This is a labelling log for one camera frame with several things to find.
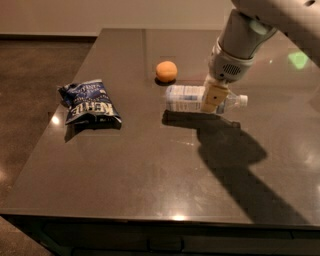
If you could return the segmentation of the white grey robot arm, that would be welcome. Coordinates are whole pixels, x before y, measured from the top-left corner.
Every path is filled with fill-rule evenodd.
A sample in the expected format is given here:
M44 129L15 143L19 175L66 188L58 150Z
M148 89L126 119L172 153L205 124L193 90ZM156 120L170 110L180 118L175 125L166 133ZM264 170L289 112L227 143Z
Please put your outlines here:
M320 66L320 0L231 0L228 21L213 46L201 110L225 103L228 85L240 80L262 44L282 32Z

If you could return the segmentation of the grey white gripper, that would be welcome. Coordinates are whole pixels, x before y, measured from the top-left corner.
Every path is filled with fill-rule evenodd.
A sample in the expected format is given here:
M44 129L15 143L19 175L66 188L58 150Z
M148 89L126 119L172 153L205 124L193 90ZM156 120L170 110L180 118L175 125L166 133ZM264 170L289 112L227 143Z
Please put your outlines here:
M248 45L219 37L208 62L209 74L203 83L200 110L214 112L229 94L226 81L232 83L240 80L252 66L253 60L254 50Z

